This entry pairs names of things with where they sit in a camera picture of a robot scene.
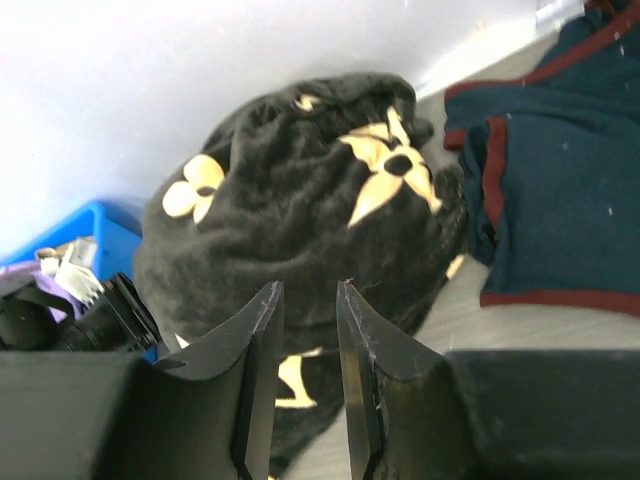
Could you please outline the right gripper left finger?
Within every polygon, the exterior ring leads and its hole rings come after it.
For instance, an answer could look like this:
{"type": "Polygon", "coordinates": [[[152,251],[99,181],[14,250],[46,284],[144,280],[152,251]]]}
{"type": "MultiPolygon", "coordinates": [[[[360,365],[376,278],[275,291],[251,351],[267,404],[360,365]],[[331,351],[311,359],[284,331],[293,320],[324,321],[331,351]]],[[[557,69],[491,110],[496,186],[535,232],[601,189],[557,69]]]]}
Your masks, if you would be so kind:
{"type": "Polygon", "coordinates": [[[155,366],[175,380],[157,479],[265,479],[284,324],[284,287],[265,285],[238,313],[155,366]]]}

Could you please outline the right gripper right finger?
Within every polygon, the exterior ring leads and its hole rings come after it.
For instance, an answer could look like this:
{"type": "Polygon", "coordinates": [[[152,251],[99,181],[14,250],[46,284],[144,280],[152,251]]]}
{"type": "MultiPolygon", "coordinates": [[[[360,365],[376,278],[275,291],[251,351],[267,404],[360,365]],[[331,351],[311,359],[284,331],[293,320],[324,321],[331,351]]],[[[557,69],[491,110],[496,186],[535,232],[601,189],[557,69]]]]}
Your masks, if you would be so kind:
{"type": "Polygon", "coordinates": [[[427,478],[426,379],[438,356],[348,282],[338,284],[336,313],[351,477],[427,478]]]}

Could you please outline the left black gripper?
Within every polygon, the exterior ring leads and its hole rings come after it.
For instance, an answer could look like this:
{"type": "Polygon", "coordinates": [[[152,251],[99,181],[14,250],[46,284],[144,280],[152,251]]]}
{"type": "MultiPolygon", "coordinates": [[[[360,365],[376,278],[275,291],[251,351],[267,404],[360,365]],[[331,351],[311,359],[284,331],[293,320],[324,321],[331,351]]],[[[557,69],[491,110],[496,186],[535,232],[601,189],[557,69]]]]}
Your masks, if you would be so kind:
{"type": "Polygon", "coordinates": [[[58,323],[46,307],[1,299],[1,348],[6,351],[148,351],[159,329],[132,281],[116,273],[104,292],[74,319],[58,323]]]}

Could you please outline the beige cap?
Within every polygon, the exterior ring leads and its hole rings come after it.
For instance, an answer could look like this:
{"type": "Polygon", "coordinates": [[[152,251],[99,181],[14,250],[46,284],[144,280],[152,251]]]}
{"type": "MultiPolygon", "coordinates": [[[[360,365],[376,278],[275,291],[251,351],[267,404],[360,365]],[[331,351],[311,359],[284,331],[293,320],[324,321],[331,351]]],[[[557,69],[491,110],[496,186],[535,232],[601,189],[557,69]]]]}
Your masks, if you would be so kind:
{"type": "Polygon", "coordinates": [[[58,247],[38,249],[34,257],[41,271],[86,306],[93,305],[104,292],[93,272],[98,245],[92,236],[78,237],[58,247]]]}

